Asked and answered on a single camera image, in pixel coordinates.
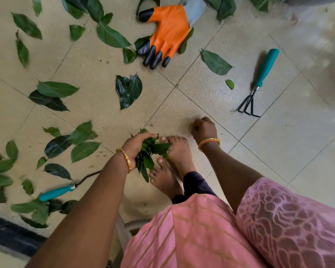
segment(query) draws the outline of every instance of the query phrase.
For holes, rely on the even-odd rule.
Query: teal handle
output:
[[[254,86],[262,87],[264,79],[267,77],[271,68],[273,67],[274,61],[277,59],[279,50],[271,49],[269,50],[264,62],[259,70],[258,78],[254,83]]]
[[[47,201],[50,200],[52,198],[56,198],[59,197],[60,195],[63,195],[64,193],[67,193],[69,191],[73,191],[74,187],[73,185],[68,185],[68,186],[64,186],[64,187],[60,187],[57,189],[53,189],[51,191],[45,192],[41,195],[39,195],[39,199],[41,201]]]

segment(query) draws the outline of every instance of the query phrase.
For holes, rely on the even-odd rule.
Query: glove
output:
[[[144,57],[144,66],[156,69],[163,58],[166,67],[190,32],[193,24],[205,11],[204,0],[181,0],[179,5],[144,10],[138,17],[141,22],[158,22],[158,27],[137,55]]]

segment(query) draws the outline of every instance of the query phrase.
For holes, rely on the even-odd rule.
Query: dark pants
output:
[[[179,204],[187,200],[193,194],[210,194],[217,196],[210,186],[207,184],[205,179],[197,172],[189,172],[184,177],[184,194],[177,195],[173,198],[173,204]]]

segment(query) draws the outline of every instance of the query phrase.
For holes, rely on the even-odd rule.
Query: pink dress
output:
[[[194,194],[167,207],[130,240],[121,267],[335,267],[335,209],[268,178],[245,193],[237,214]]]

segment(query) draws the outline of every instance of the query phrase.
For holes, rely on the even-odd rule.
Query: orange bangle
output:
[[[199,143],[199,145],[198,145],[198,147],[199,147],[199,151],[202,152],[202,150],[201,150],[201,146],[202,146],[203,144],[205,144],[205,143],[207,143],[207,142],[211,142],[211,141],[215,141],[215,142],[217,142],[218,145],[221,144],[221,141],[220,141],[218,138],[206,138],[206,139],[202,140],[202,141]]]
[[[128,163],[128,173],[130,173],[130,171],[131,171],[131,161],[130,161],[128,155],[126,155],[125,151],[122,148],[116,148],[115,149],[115,153],[118,153],[118,151],[121,151],[124,154],[124,158],[125,158],[126,162]]]

